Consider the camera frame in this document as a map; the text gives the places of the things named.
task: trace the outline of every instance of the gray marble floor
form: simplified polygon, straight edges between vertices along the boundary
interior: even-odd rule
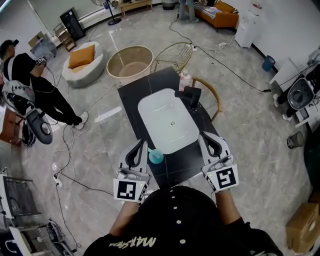
[[[161,6],[155,7],[154,11],[128,13],[127,17],[115,26],[108,26],[104,22],[96,31],[91,28],[86,32],[87,36],[77,43],[80,45],[86,42],[94,31],[91,40],[102,44],[108,57],[117,49],[133,45],[146,46],[156,56],[169,45],[185,41],[169,30],[169,25],[176,19],[176,15],[177,9],[164,11]],[[216,48],[219,43],[229,42],[234,35],[234,32],[223,29],[217,33],[204,21],[193,24],[176,22],[172,28],[190,37],[194,45],[208,49]],[[262,70],[262,57],[252,48],[240,48],[235,41],[231,44],[232,46],[223,49],[227,57],[224,64],[260,90],[269,88],[268,81],[273,74]],[[56,81],[67,57],[65,49],[60,48],[55,59],[49,62]],[[212,84],[222,101],[223,112],[213,124],[228,142],[238,164],[240,185],[231,192],[241,215],[245,221],[251,222],[252,227],[268,232],[283,253],[290,255],[291,252],[286,249],[285,224],[300,203],[307,200],[310,191],[303,149],[288,149],[286,145],[287,137],[297,132],[294,120],[290,123],[282,120],[281,110],[272,104],[271,93],[261,93],[250,88],[201,50],[193,53],[186,68],[192,75]],[[46,77],[52,81],[50,74],[46,74]],[[63,78],[58,85],[61,93],[68,98],[68,102],[79,115],[110,90],[90,109],[90,128],[74,142],[72,162],[63,170],[63,173],[73,177],[74,164],[77,181],[106,191],[113,190],[112,179],[119,153],[136,140],[118,95],[119,84],[116,82],[105,71],[95,83],[86,88],[68,89]],[[200,102],[209,114],[213,115],[217,105],[204,87]],[[104,120],[95,121],[98,116],[116,107],[121,107],[121,111]],[[57,150],[66,149],[62,140],[64,126],[56,125],[54,130],[52,144],[36,142],[32,148],[23,148],[22,168],[24,176],[34,180],[32,191],[43,216],[58,222],[74,247],[74,242],[63,225],[53,180],[55,171],[52,170],[53,162],[60,167],[68,162],[67,152],[54,154]],[[74,131],[74,136],[79,134],[79,131]],[[64,137],[69,144],[72,136],[67,127]],[[65,186],[69,182],[68,179],[62,180]],[[207,195],[211,194],[209,185],[201,175],[184,183]],[[149,188],[157,189],[154,179],[151,180]],[[121,202],[115,201],[112,196],[89,190],[75,182],[68,189],[59,188],[59,197],[66,224],[76,241],[82,245],[78,250],[79,255],[91,242],[108,233],[122,206]]]

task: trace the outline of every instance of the blue trash bin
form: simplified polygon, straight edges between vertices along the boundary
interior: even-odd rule
[[[264,62],[262,63],[262,68],[264,71],[268,72],[268,71],[270,71],[270,69],[272,69],[272,67],[274,66],[275,63],[276,63],[276,61],[274,60],[274,58],[267,55],[264,59]]]

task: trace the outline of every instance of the white sneaker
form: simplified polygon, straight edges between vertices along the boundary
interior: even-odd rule
[[[274,94],[273,96],[273,105],[277,108],[277,107],[279,107],[279,103],[278,103],[278,98],[279,98],[279,96],[278,96],[278,94]]]
[[[287,114],[282,114],[282,119],[290,122],[292,120],[292,116],[288,117]]]
[[[77,129],[77,130],[81,130],[84,125],[85,125],[85,122],[88,120],[88,112],[83,112],[82,115],[80,115],[80,118],[82,119],[81,123],[79,123],[78,125],[75,125],[74,127]]]

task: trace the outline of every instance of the black table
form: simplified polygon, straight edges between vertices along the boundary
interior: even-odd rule
[[[150,149],[155,146],[150,138],[147,128],[139,114],[139,101],[155,92],[165,88],[175,91],[179,89],[180,77],[172,67],[167,67],[148,76],[142,77],[118,89],[124,109],[137,139],[144,139]],[[190,111],[190,101],[182,99],[199,131],[214,133],[217,131],[211,123],[210,116],[199,103],[197,111]],[[148,165],[154,175],[158,186],[168,188],[186,181],[201,172],[204,166],[198,141],[172,153],[165,154],[162,163],[154,164],[148,160]]]

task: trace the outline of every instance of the orange sofa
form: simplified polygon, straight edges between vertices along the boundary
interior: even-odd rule
[[[209,6],[205,6],[199,3],[194,4],[194,13],[197,17],[202,18],[212,24],[216,31],[219,28],[235,28],[239,15],[238,11],[225,2],[218,1],[213,7],[216,7],[222,12],[214,13],[209,9]]]

